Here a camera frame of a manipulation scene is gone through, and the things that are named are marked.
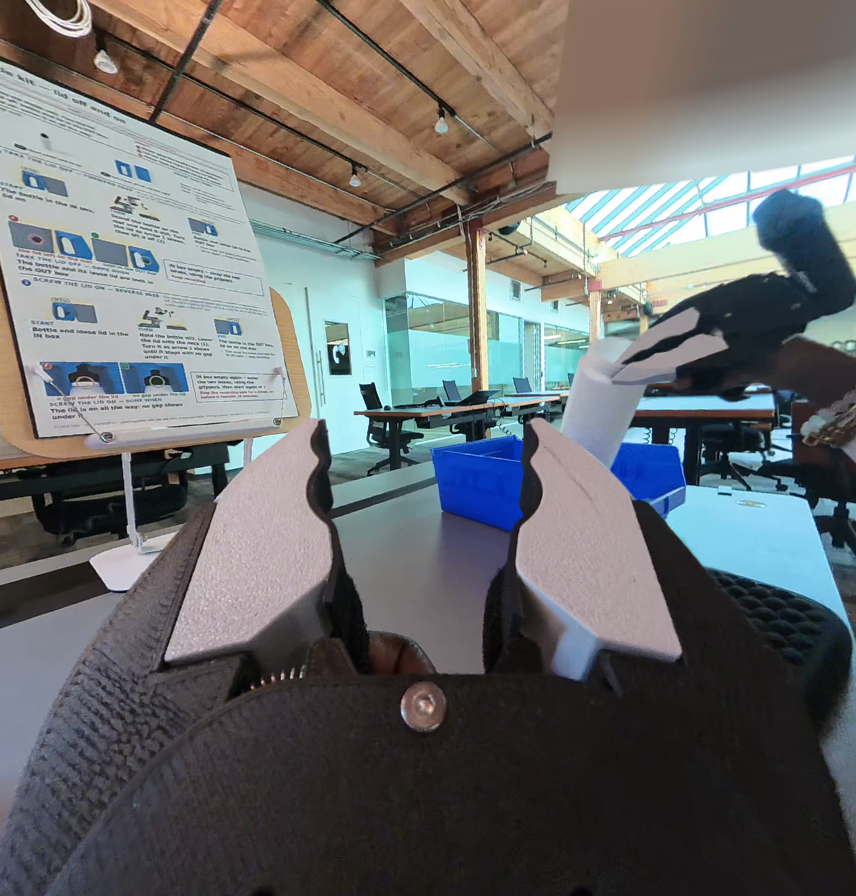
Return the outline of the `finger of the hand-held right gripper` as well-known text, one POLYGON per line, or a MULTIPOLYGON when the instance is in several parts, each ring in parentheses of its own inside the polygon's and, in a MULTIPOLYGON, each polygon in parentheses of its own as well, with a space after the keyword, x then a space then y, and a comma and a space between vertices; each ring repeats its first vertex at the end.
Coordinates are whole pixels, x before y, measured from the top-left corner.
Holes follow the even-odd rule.
POLYGON ((697 334, 700 317, 698 308, 685 308, 682 311, 674 308, 673 314, 663 316, 632 342, 620 355, 618 363, 635 364, 678 348, 697 334))
POLYGON ((672 383, 678 371, 707 357, 728 349, 727 343, 717 335, 679 335, 673 347, 665 348, 672 338, 648 342, 642 338, 632 343, 619 358, 619 369, 612 375, 613 385, 649 385, 672 383))

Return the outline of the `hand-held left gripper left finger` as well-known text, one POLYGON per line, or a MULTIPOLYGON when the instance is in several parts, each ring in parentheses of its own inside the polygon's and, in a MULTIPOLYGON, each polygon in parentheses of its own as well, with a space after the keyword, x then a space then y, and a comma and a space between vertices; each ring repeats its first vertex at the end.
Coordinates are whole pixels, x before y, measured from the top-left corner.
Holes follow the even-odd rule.
POLYGON ((216 502, 173 632, 170 666, 247 654, 277 674, 323 638, 369 670, 362 602, 330 517, 324 420, 305 420, 238 474, 216 502))

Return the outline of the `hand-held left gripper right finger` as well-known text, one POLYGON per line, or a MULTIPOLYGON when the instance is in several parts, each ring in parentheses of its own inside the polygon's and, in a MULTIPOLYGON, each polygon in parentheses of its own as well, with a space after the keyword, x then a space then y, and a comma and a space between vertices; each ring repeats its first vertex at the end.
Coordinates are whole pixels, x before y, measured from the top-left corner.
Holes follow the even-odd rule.
POLYGON ((484 671, 587 681, 604 656, 682 656, 634 501, 611 471, 543 420, 523 435, 522 518, 491 583, 484 671))

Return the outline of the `white plastic bottle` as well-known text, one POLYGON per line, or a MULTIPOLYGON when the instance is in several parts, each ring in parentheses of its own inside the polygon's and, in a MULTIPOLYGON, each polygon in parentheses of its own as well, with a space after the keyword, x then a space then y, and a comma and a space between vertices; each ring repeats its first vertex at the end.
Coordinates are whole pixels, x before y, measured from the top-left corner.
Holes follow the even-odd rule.
POLYGON ((560 432, 610 468, 644 395, 645 385, 618 385, 620 356, 631 346, 622 337, 592 343, 578 363, 560 432))

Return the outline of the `person's right hand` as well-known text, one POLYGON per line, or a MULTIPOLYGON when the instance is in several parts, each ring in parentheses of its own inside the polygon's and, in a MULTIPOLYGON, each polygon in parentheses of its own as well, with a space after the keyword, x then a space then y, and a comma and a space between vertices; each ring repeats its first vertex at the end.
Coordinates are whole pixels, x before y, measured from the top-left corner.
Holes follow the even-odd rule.
POLYGON ((813 409, 802 430, 807 444, 840 447, 856 437, 856 357, 797 335, 773 354, 768 376, 813 409))

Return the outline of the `person's left hand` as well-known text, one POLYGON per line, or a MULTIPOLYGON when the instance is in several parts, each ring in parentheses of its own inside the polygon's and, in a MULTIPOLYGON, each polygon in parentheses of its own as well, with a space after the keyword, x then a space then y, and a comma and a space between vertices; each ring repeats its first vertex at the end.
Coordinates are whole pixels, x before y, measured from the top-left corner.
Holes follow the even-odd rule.
POLYGON ((369 673, 373 676, 424 676, 436 668, 422 647, 397 633, 369 631, 369 673))

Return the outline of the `wooden desk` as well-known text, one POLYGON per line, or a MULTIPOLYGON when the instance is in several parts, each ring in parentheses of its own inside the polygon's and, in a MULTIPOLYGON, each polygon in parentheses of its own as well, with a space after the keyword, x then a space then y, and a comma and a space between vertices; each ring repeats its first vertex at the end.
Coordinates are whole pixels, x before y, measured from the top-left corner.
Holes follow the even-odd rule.
MULTIPOLYGON (((195 469, 209 473, 212 493, 219 496, 228 485, 229 449, 242 440, 212 442, 179 449, 162 449, 131 456, 131 478, 136 487, 166 485, 170 476, 186 484, 195 469)), ((0 462, 0 502, 30 498, 45 502, 97 497, 123 490, 120 455, 95 456, 75 461, 0 462)))
POLYGON ((355 417, 388 417, 403 421, 403 431, 420 433, 434 429, 451 428, 462 434, 467 442, 484 440, 494 428, 502 427, 506 420, 528 422, 542 417, 548 406, 562 406, 563 392, 520 393, 503 398, 490 398, 470 404, 432 404, 412 407, 390 407, 388 410, 355 410, 355 417))
POLYGON ((685 396, 669 393, 640 399, 630 428, 649 429, 652 442, 668 443, 671 430, 683 430, 683 470, 689 486, 699 483, 701 430, 713 424, 763 424, 769 428, 777 419, 776 403, 770 392, 751 394, 729 401, 716 396, 685 396))

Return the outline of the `black office chair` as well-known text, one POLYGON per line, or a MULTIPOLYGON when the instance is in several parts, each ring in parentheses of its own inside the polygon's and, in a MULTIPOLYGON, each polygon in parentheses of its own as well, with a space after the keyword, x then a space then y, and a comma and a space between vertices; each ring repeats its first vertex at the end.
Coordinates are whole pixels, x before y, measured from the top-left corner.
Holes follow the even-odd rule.
MULTIPOLYGON (((378 396, 377 386, 374 383, 360 384, 359 391, 367 411, 388 410, 378 396)), ((382 469, 400 469, 403 465, 416 466, 419 461, 408 457, 411 443, 422 439, 420 433, 406 433, 403 431, 403 421, 389 419, 388 417, 366 417, 367 445, 388 453, 388 457, 376 462, 366 472, 366 476, 378 474, 382 469)))
MULTIPOLYGON (((165 521, 187 505, 188 488, 167 484, 135 489, 132 493, 137 526, 165 521)), ((62 546, 73 546, 87 537, 98 535, 128 536, 126 498, 123 493, 94 497, 66 498, 53 495, 31 498, 35 518, 42 529, 56 537, 62 546)))

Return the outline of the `white door with window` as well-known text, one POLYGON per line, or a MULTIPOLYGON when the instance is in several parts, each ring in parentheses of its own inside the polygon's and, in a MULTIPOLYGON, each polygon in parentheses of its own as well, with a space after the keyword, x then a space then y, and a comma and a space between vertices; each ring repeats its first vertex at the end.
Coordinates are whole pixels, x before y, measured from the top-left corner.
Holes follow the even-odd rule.
POLYGON ((343 454, 365 444, 362 381, 362 328, 358 297, 342 290, 311 289, 310 339, 314 409, 325 420, 332 452, 343 454))

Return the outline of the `wooden sign board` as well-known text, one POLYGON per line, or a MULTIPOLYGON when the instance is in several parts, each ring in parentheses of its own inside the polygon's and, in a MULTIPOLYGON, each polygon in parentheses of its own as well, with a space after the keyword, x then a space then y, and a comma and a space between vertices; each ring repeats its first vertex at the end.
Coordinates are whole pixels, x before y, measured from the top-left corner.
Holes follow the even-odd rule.
MULTIPOLYGON (((311 411, 309 387, 290 310, 283 297, 275 290, 271 290, 270 293, 283 346, 287 390, 289 397, 294 399, 298 415, 292 416, 289 406, 286 404, 281 413, 282 425, 272 426, 262 435, 290 432, 302 420, 308 419, 311 411)), ((36 438, 22 370, 0 278, 0 439, 7 444, 7 450, 10 451, 10 456, 0 454, 0 462, 12 460, 36 462, 44 459, 62 462, 120 453, 119 450, 114 449, 90 448, 86 445, 85 437, 80 435, 49 439, 36 438)), ((205 443, 212 442, 184 444, 176 447, 158 444, 153 450, 181 448, 205 443)), ((133 450, 133 452, 135 451, 145 450, 137 448, 133 450)))

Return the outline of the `brown office chair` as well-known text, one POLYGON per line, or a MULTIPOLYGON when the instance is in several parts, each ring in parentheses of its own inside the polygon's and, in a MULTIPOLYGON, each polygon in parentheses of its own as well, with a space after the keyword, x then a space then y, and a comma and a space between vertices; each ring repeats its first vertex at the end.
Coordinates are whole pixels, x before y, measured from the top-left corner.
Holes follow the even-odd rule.
POLYGON ((791 479, 803 488, 810 509, 824 499, 835 503, 831 515, 815 516, 814 523, 820 534, 831 537, 834 547, 847 548, 856 557, 856 521, 849 511, 856 504, 856 463, 835 448, 804 443, 801 427, 813 415, 805 400, 792 402, 792 457, 770 462, 768 468, 777 479, 791 479))

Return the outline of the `black dimpled cushion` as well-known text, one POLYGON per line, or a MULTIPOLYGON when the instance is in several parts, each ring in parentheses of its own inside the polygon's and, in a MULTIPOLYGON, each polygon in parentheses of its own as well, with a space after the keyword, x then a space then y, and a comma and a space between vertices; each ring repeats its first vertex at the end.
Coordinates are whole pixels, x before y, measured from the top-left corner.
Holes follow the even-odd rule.
POLYGON ((796 592, 711 567, 707 572, 790 667, 809 717, 824 725, 848 686, 852 639, 847 624, 796 592))

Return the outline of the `printed instruction sheet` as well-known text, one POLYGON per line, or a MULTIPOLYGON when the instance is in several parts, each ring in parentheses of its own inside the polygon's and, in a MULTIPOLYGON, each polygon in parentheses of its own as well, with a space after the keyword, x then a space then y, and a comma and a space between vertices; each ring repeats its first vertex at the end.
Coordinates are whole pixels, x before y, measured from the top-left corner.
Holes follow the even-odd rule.
POLYGON ((232 160, 3 59, 0 282, 41 439, 310 414, 232 160))

